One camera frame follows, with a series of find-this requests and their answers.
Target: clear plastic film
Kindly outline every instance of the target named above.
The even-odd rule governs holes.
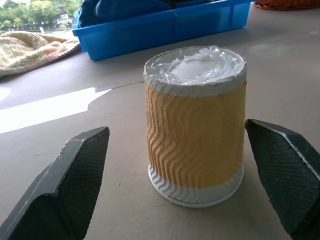
[[[146,65],[153,79],[176,85],[220,83],[242,71],[246,61],[237,53],[217,46],[187,47],[170,51]]]

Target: knitted blanket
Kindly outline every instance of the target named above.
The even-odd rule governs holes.
[[[80,49],[77,39],[26,31],[0,35],[0,77],[25,73]]]

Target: blue plastic crate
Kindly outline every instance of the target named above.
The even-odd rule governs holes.
[[[213,1],[87,27],[79,26],[76,13],[72,32],[82,50],[97,61],[242,28],[247,24],[251,1]]]

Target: ripple paper cup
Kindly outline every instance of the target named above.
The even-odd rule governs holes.
[[[187,47],[153,57],[143,76],[154,188],[191,208],[231,197],[244,177],[246,60],[225,48]]]

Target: green foliage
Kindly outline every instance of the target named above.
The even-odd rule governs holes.
[[[29,4],[6,0],[0,6],[0,23],[3,23],[0,30],[20,30],[26,26],[54,28],[62,15],[68,14],[73,18],[74,11],[80,6],[81,0],[31,0]]]

